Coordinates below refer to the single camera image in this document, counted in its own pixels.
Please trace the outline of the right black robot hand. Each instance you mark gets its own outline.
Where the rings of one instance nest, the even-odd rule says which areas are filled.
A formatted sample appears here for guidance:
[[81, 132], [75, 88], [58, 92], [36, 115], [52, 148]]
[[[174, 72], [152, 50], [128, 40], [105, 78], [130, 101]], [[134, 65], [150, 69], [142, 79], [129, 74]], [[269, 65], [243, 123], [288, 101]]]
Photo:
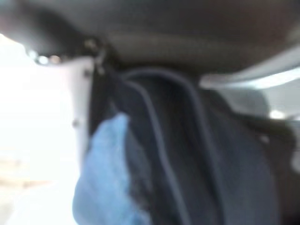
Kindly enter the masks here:
[[300, 61], [297, 0], [3, 0], [0, 31], [43, 56], [112, 48], [121, 65], [263, 79]]

